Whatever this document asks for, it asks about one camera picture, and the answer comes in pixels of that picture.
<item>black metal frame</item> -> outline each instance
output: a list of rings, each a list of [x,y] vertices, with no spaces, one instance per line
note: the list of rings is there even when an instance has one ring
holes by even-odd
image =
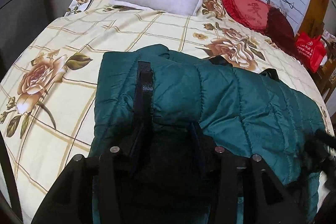
[[[0,192],[0,219],[7,220],[4,223],[19,224],[23,223],[22,211],[15,178],[7,153],[7,148],[0,132],[0,164],[5,177],[6,186],[9,194],[10,204],[7,203],[3,194]]]
[[[204,159],[202,148],[195,147],[195,151]],[[292,197],[261,156],[240,157],[221,146],[215,147],[212,155],[217,160],[211,169],[220,170],[220,182],[218,199],[211,207],[208,223],[236,223],[238,176],[243,177],[244,224],[306,223]],[[97,175],[100,223],[111,223],[113,219],[114,224],[122,224],[115,172],[126,171],[132,177],[132,162],[119,147],[112,147],[100,157],[75,155],[42,201],[32,224],[93,223],[91,186],[93,176]],[[199,165],[199,173],[202,174],[202,165]]]

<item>floral bedsheet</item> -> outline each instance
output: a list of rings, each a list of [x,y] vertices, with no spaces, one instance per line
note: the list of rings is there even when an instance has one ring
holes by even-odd
[[[110,6],[109,0],[73,0],[66,15],[41,32],[0,84],[0,130],[25,223],[69,160],[88,155],[104,52],[158,43],[199,58],[222,55],[233,66],[256,73],[275,68],[284,83],[316,102],[333,135],[323,99],[305,68],[268,37],[231,19],[221,0],[204,0],[194,17]],[[320,185],[322,201],[326,192]]]

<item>black strap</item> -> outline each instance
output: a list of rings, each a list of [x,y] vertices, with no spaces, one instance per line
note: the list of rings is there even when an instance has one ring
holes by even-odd
[[[229,63],[224,57],[221,55],[217,55],[215,57],[211,57],[209,61],[214,65],[222,65],[232,67],[232,64]]]
[[[193,146],[193,153],[198,165],[198,170],[202,178],[205,175],[218,169],[217,161],[214,157],[216,143],[213,138],[203,134],[203,130],[198,122],[192,122],[188,128]]]
[[[277,73],[277,70],[276,69],[266,69],[264,71],[262,71],[261,73],[259,73],[260,75],[263,75],[263,76],[266,76],[266,77],[269,77],[277,82],[280,81],[279,79],[279,76],[278,76],[278,73]]]
[[[153,88],[151,64],[138,61],[132,119],[134,142],[129,152],[133,166],[131,175],[134,175],[139,168],[142,150],[146,149],[151,141]]]

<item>quilted puffer jacket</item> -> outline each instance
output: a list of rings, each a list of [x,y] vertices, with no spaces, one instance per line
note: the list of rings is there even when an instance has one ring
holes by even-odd
[[[95,99],[90,155],[100,155],[131,133],[137,61],[151,63],[153,124],[186,127],[198,121],[204,134],[232,153],[261,155],[284,185],[301,171],[305,135],[325,130],[310,98],[240,68],[213,65],[163,45],[136,52],[107,52]],[[316,214],[319,174],[310,176],[308,219]]]

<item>wooden chair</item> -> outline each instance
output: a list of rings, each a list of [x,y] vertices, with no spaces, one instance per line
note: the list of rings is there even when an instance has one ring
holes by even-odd
[[[327,96],[324,99],[324,102],[326,103],[336,88],[336,81],[333,81],[333,83],[330,81],[330,77],[336,69],[336,48],[330,45],[330,43],[326,40],[324,41],[326,42],[329,50],[328,61],[322,68],[319,67],[318,71],[312,74],[311,77],[313,78],[321,95],[324,95],[328,91]]]

